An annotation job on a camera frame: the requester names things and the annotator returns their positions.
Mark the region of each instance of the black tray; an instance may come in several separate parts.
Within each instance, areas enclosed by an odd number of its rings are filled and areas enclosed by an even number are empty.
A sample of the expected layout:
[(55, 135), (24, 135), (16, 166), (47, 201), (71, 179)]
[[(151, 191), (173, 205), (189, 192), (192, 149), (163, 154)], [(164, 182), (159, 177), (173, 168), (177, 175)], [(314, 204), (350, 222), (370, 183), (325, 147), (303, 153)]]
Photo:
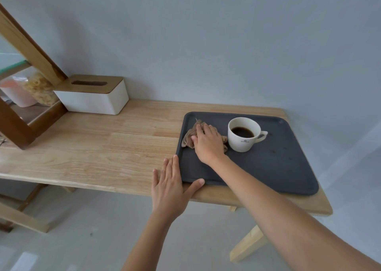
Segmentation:
[(228, 146), (227, 156), (246, 172), (277, 192), (313, 195), (319, 184), (288, 122), (278, 117), (225, 113), (190, 112), (184, 116), (176, 154), (179, 156), (181, 178), (193, 182), (199, 178), (206, 184), (226, 185), (209, 166), (202, 163), (194, 149), (181, 147), (181, 141), (189, 129), (200, 119), (215, 126), (227, 136), (227, 124), (231, 119), (246, 117), (256, 121), (268, 131), (267, 138), (245, 152), (239, 153)]

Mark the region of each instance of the saucer-less cup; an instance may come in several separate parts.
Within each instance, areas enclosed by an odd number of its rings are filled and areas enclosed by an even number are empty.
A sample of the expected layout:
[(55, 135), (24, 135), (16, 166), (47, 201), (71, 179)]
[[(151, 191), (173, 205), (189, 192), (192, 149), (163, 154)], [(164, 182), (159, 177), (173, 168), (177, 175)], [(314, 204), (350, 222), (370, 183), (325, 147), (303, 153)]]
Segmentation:
[[(254, 137), (252, 138), (242, 138), (237, 136), (232, 132), (232, 129), (236, 127), (243, 127), (250, 130)], [(253, 121), (249, 118), (239, 117), (234, 118), (227, 125), (227, 139), (229, 141), (229, 146), (237, 152), (247, 152), (250, 148), (260, 141), (266, 139), (267, 132), (262, 131), (260, 125), (256, 121)]]

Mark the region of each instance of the brown cloth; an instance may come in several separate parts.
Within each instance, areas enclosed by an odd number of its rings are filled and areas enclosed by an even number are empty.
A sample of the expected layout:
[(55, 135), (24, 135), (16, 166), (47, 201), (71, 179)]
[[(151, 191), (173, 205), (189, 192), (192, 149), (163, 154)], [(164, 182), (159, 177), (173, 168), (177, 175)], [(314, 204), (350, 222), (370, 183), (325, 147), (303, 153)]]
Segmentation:
[[(188, 130), (188, 132), (185, 134), (185, 136), (183, 138), (183, 141), (181, 142), (181, 146), (183, 148), (189, 147), (189, 148), (194, 149), (194, 144), (193, 144), (193, 141), (192, 141), (191, 137), (192, 136), (197, 136), (197, 130), (196, 130), (196, 125), (197, 124), (200, 124), (202, 130), (204, 131), (204, 125), (206, 123), (203, 122), (202, 120), (197, 120), (196, 123), (194, 124), (193, 128)], [(225, 136), (221, 136), (221, 137), (222, 137), (222, 143), (224, 143), (224, 144), (227, 143), (227, 137), (225, 137)], [(224, 153), (226, 153), (226, 151), (227, 151), (227, 146), (224, 145)]]

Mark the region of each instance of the table top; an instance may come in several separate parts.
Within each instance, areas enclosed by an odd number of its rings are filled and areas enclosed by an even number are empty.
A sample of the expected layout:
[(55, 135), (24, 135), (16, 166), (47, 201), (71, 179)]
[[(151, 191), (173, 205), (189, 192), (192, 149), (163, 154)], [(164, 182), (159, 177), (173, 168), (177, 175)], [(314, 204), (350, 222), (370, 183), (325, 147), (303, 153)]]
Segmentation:
[[(150, 196), (152, 170), (176, 152), (190, 111), (287, 120), (279, 108), (152, 100), (130, 100), (116, 116), (68, 112), (27, 150), (0, 147), (0, 178)], [(322, 188), (313, 196), (284, 196), (309, 213), (332, 214)], [(242, 206), (226, 186), (206, 185), (192, 200)]]

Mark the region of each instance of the tissue box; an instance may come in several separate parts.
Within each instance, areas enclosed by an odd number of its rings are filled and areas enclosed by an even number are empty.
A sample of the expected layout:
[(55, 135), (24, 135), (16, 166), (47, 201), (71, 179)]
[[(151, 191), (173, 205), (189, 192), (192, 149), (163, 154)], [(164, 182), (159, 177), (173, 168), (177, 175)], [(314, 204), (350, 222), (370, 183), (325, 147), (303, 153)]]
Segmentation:
[(128, 94), (123, 77), (74, 75), (54, 87), (68, 111), (117, 115)]

